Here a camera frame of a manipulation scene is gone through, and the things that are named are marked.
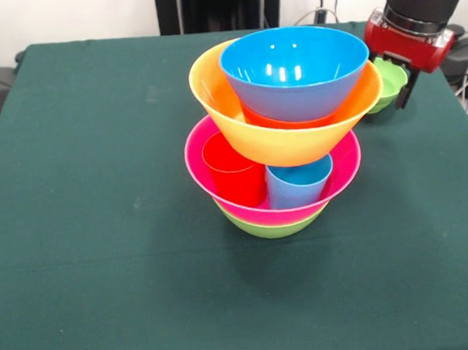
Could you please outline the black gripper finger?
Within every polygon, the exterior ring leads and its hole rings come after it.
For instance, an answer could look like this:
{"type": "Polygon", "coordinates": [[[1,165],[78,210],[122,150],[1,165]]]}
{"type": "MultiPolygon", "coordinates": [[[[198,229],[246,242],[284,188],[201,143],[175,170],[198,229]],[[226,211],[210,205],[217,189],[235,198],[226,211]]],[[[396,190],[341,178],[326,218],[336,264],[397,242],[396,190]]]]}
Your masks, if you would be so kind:
{"type": "Polygon", "coordinates": [[[420,71],[417,69],[409,71],[407,83],[400,89],[395,102],[395,107],[397,109],[404,109],[406,107],[419,77],[419,73],[420,71]]]}

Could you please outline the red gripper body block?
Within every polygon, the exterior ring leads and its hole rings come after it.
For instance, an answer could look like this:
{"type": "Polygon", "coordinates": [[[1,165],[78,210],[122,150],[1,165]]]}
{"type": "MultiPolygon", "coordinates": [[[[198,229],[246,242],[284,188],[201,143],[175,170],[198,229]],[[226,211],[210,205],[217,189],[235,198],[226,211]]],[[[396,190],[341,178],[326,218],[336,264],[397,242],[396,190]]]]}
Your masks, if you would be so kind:
{"type": "Polygon", "coordinates": [[[383,10],[376,9],[366,24],[364,37],[371,61],[380,57],[410,70],[431,73],[441,66],[451,49],[455,32],[445,28],[434,35],[413,35],[395,27],[383,10]]]}

